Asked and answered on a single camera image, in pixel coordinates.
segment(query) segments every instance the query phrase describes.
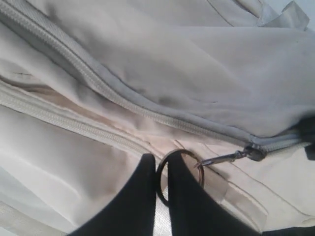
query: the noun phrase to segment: zipper pull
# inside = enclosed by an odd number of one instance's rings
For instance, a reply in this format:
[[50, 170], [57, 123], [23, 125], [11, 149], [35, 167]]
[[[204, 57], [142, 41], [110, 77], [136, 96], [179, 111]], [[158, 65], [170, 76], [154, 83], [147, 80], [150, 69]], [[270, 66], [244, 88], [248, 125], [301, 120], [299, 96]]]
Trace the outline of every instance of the zipper pull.
[[256, 144], [250, 144], [244, 148], [243, 151], [236, 151], [233, 154], [218, 156], [206, 160], [202, 160], [195, 165], [195, 167], [199, 166], [209, 166], [222, 162], [233, 162], [235, 160], [247, 157], [253, 161], [261, 161], [267, 156], [267, 152], [264, 151], [260, 146]]

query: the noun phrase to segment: key ring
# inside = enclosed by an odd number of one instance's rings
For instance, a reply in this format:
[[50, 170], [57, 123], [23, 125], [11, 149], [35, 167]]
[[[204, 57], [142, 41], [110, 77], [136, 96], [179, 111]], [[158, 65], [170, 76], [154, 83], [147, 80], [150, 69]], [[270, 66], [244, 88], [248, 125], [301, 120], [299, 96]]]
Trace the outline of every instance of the key ring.
[[[163, 157], [163, 159], [161, 160], [161, 162], [159, 163], [159, 165], [157, 167], [157, 196], [161, 199], [163, 204], [167, 207], [168, 207], [168, 200], [165, 199], [163, 192], [162, 192], [161, 178], [162, 178], [162, 172], [163, 172], [164, 166], [168, 162], [168, 158], [170, 158], [173, 154], [176, 154], [176, 153], [186, 154], [186, 155], [190, 156], [191, 158], [195, 159], [198, 163], [200, 163], [200, 159], [198, 157], [196, 157], [196, 155], [193, 154], [191, 151], [188, 151], [186, 149], [173, 150], [170, 153], [168, 153], [165, 157]], [[198, 183], [201, 185], [201, 187], [203, 187], [204, 183], [205, 183], [205, 173], [203, 170], [203, 166], [202, 165], [196, 165], [195, 167], [198, 168], [198, 172], [199, 172]]]

